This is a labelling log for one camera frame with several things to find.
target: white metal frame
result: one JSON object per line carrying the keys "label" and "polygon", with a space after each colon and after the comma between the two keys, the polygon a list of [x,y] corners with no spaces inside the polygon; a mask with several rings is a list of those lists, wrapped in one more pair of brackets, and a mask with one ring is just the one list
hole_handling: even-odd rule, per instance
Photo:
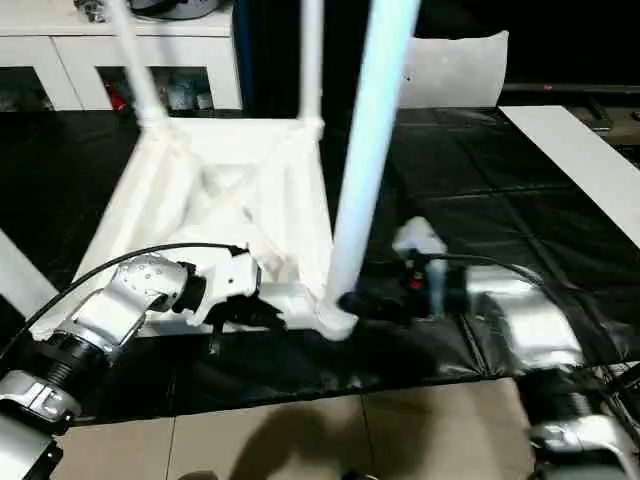
{"label": "white metal frame", "polygon": [[33,315],[58,293],[2,229],[0,253],[0,294],[22,315]]}
{"label": "white metal frame", "polygon": [[[262,193],[280,192],[295,180],[292,198],[263,196],[269,207],[289,207],[287,211],[299,230],[296,248],[291,253],[304,263],[301,271],[310,272],[300,280],[302,284],[307,282],[303,290],[313,293],[314,318],[294,319],[290,327],[314,328],[334,340],[348,336],[356,319],[340,311],[336,301],[354,288],[362,265],[398,103],[406,45],[413,32],[419,0],[373,1],[332,250],[317,146],[322,129],[322,1],[305,0],[303,4],[298,120],[240,121],[169,119],[159,103],[149,71],[139,60],[137,40],[128,26],[124,4],[121,0],[110,0],[110,4],[114,26],[127,53],[127,73],[136,95],[143,134],[78,273],[106,257],[152,242],[159,231],[167,230],[172,222],[179,223],[177,217],[181,214],[176,203],[186,201],[194,179],[203,173],[202,168],[215,166],[214,170],[224,171],[249,165],[257,171],[288,172],[266,185],[259,178],[257,181],[245,178],[229,189],[226,199],[222,198],[221,210],[224,211],[227,201],[230,204],[247,201],[248,185],[258,191],[263,189]],[[630,207],[640,186],[640,174],[564,109],[528,108],[533,107],[504,111],[640,246],[637,213]],[[572,139],[570,145],[567,136]],[[273,150],[270,156],[283,160],[269,160],[261,165],[265,159],[260,158],[260,152],[269,145]],[[585,158],[583,154],[589,149],[593,154]],[[189,157],[198,157],[197,152],[208,152],[202,155],[218,160],[198,164],[200,158],[193,164],[193,158]],[[270,208],[263,210],[269,220],[266,236],[272,239],[279,234],[286,236],[287,222],[270,215]],[[305,257],[305,248],[314,254]],[[288,302],[289,309],[302,305],[299,312],[308,317],[304,299],[295,298],[299,290],[284,285],[273,292],[280,295],[280,301]]]}

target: black cable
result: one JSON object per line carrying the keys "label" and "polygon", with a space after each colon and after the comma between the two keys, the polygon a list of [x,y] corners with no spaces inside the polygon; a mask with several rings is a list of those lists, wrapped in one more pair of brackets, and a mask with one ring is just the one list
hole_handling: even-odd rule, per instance
{"label": "black cable", "polygon": [[[520,267],[518,265],[514,265],[512,263],[503,262],[493,257],[486,257],[483,255],[472,255],[472,254],[463,254],[463,253],[429,253],[425,255],[426,258],[430,260],[452,260],[452,261],[463,261],[467,264],[473,262],[473,264],[482,264],[482,265],[497,265],[499,267],[510,270],[514,273],[517,273],[522,278],[527,280],[529,283],[537,286],[542,290],[542,292],[549,297],[558,307],[560,307],[563,302],[560,297],[556,295],[556,293],[549,288],[549,285],[546,281],[538,277],[536,274],[531,273],[524,267]],[[561,285],[564,289],[573,290],[573,287],[568,285]]]}
{"label": "black cable", "polygon": [[80,285],[85,283],[90,278],[96,276],[97,274],[105,271],[108,268],[111,268],[120,262],[124,262],[125,260],[129,260],[130,258],[137,257],[139,255],[144,255],[146,253],[154,253],[160,252],[163,250],[176,250],[178,248],[217,248],[217,249],[225,249],[231,252],[231,255],[239,255],[241,253],[246,252],[245,249],[234,246],[234,245],[224,245],[220,243],[206,243],[206,242],[184,242],[184,243],[170,243],[164,245],[155,245],[153,247],[141,248],[139,250],[134,250],[129,253],[125,253],[124,255],[120,255],[119,257],[113,258],[108,262],[103,263],[95,267],[92,270],[89,270],[87,273],[78,278],[75,282],[71,283],[67,288],[58,293],[55,297],[49,300],[45,305],[43,305],[36,313],[34,313],[22,326],[18,332],[16,332],[15,336],[9,341],[9,343],[4,347],[2,352],[0,352],[0,363],[4,360],[4,358],[8,355],[11,349],[15,346],[15,344],[25,335],[29,329],[36,324],[42,316],[55,307],[60,301],[62,301],[67,295],[73,292]]}
{"label": "black cable", "polygon": [[[574,378],[582,384],[586,390],[594,391],[598,394],[598,396],[602,399],[602,402],[607,406],[611,414],[618,420],[622,428],[625,430],[633,444],[640,450],[640,433],[636,429],[634,424],[634,418],[625,410],[620,408],[616,399],[613,397],[611,393],[611,389],[609,387],[609,382],[612,381],[614,377],[612,377],[613,372],[611,368],[607,364],[603,364],[600,366],[602,368],[602,373],[605,377],[609,378],[599,378],[597,375],[593,373],[591,369],[583,369],[576,370],[574,372]],[[597,387],[593,388],[594,380],[597,382]]]}
{"label": "black cable", "polygon": [[620,374],[620,376],[618,376],[619,383],[615,386],[615,389],[632,389],[640,384],[640,363],[634,365],[633,367],[629,367],[628,365],[628,363],[625,363],[627,369],[622,374]]}
{"label": "black cable", "polygon": [[147,7],[136,8],[130,6],[129,8],[131,8],[131,12],[134,15],[139,15],[142,17],[153,17],[154,15],[167,13],[169,10],[175,8],[178,3],[178,0],[159,0]]}
{"label": "black cable", "polygon": [[[620,421],[622,427],[627,432],[627,435],[631,437],[631,440],[635,444],[636,448],[640,450],[640,433],[636,429],[634,422],[637,422],[637,408],[633,403],[633,399],[629,397],[628,390],[625,387],[618,385],[619,378],[613,372],[612,368],[608,364],[603,364],[602,369],[605,375],[608,377],[604,382],[606,390],[600,391],[600,395],[607,408],[611,413]],[[614,395],[618,395],[618,401],[622,403],[625,410],[620,408],[614,399]]]}

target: robotic arm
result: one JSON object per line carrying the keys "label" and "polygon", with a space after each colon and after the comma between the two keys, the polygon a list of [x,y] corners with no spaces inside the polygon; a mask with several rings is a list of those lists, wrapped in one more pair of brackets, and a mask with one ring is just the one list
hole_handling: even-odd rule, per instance
{"label": "robotic arm", "polygon": [[101,381],[148,311],[206,316],[216,303],[251,297],[260,269],[248,252],[204,276],[195,266],[159,255],[121,263],[111,281],[89,294],[24,370],[0,380],[0,471],[6,480],[45,480],[62,458],[52,434],[63,434],[81,402]]}
{"label": "robotic arm", "polygon": [[[411,242],[407,250],[414,251]],[[413,267],[418,257],[411,259]],[[440,312],[451,286],[437,271],[425,298]],[[497,322],[511,352],[520,396],[529,416],[540,479],[640,480],[626,432],[600,408],[595,390],[575,379],[582,349],[562,311],[536,285],[493,266],[469,266],[457,277],[467,313]],[[231,256],[202,276],[195,266],[158,255],[121,263],[111,281],[89,294],[51,337],[37,344],[35,361],[0,379],[0,471],[6,480],[46,480],[62,458],[52,435],[64,434],[85,396],[101,381],[147,312],[193,312],[205,318],[255,302],[261,274],[248,252]],[[594,472],[597,476],[589,477]]]}

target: white cabinet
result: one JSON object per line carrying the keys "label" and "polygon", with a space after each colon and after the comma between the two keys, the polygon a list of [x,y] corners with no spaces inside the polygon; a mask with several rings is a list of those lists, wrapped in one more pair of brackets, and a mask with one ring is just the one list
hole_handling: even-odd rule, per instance
{"label": "white cabinet", "polygon": [[[228,6],[196,20],[132,23],[152,70],[172,78],[196,72],[212,108],[240,109],[231,17]],[[56,110],[111,109],[105,75],[119,71],[125,83],[123,63],[111,25],[89,23],[72,0],[0,0],[0,87],[3,67],[5,77],[9,68],[30,68]]]}
{"label": "white cabinet", "polygon": [[[26,75],[20,75],[14,85],[3,84],[16,69],[28,69]],[[56,110],[80,110],[82,105],[73,89],[64,66],[58,57],[49,37],[0,37],[0,85],[3,88],[32,88],[29,81],[39,83]]]}
{"label": "white cabinet", "polygon": [[[60,58],[86,110],[112,108],[100,67],[123,64],[113,37],[54,37]],[[150,67],[201,67],[206,72],[213,107],[240,109],[240,88],[231,37],[138,37]]]}

